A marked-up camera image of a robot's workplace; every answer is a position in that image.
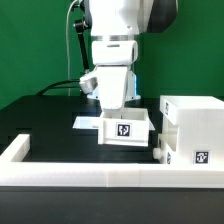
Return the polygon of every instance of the black and white sticker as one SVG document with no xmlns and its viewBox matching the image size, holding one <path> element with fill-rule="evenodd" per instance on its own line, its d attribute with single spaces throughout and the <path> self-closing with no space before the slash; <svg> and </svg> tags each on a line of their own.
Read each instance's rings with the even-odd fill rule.
<svg viewBox="0 0 224 224">
<path fill-rule="evenodd" d="M 167 164 L 171 164 L 171 155 L 169 152 L 167 153 Z"/>
<path fill-rule="evenodd" d="M 169 114 L 169 104 L 166 102 L 166 107 L 165 107 L 165 114 Z"/>
<path fill-rule="evenodd" d="M 130 137 L 131 136 L 131 124 L 117 124 L 116 136 L 117 137 Z"/>
<path fill-rule="evenodd" d="M 195 164 L 208 164 L 210 159 L 209 151 L 195 151 L 194 163 Z"/>
</svg>

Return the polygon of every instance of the white box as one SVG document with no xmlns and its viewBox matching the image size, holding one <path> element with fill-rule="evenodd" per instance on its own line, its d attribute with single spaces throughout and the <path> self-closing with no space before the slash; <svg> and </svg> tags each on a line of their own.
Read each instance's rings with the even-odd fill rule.
<svg viewBox="0 0 224 224">
<path fill-rule="evenodd" d="M 149 130 L 154 130 L 147 109 L 124 108 L 122 119 L 102 113 L 98 122 L 99 144 L 148 146 Z"/>
<path fill-rule="evenodd" d="M 163 164 L 224 165 L 224 102 L 161 96 L 162 134 L 154 157 Z"/>
</svg>

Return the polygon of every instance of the white base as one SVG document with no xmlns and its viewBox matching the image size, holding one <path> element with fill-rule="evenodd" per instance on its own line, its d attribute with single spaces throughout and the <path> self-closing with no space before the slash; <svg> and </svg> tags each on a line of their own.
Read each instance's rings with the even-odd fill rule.
<svg viewBox="0 0 224 224">
<path fill-rule="evenodd" d="M 0 186 L 224 188 L 224 166 L 23 163 L 28 150 L 19 135 L 0 156 Z"/>
<path fill-rule="evenodd" d="M 75 128 L 75 129 L 97 129 L 97 127 L 94 127 L 94 125 L 93 125 L 95 123 L 94 121 L 96 119 L 97 119 L 96 117 L 77 116 L 72 128 Z"/>
</svg>

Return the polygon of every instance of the open white box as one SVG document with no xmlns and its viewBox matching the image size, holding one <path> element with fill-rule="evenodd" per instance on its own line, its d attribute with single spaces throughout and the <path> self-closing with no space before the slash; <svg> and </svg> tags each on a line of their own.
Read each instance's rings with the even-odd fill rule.
<svg viewBox="0 0 224 224">
<path fill-rule="evenodd" d="M 0 186 L 224 188 L 224 166 L 21 162 L 29 147 L 19 135 L 0 156 Z"/>
<path fill-rule="evenodd" d="M 110 119 L 102 112 L 98 119 L 98 144 L 148 146 L 154 126 L 147 109 L 124 108 L 122 119 Z"/>
</svg>

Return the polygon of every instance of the black table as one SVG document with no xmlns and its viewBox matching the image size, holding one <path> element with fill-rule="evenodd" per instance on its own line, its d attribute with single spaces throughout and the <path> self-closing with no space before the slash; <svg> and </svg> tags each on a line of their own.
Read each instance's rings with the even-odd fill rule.
<svg viewBox="0 0 224 224">
<path fill-rule="evenodd" d="M 157 163 L 162 115 L 148 108 L 156 131 L 148 147 L 98 145 L 97 130 L 72 129 L 76 116 L 99 116 L 85 97 L 25 96 L 0 111 L 0 153 L 20 133 L 31 135 L 24 162 Z M 0 223 L 224 223 L 222 189 L 0 187 Z"/>
</svg>

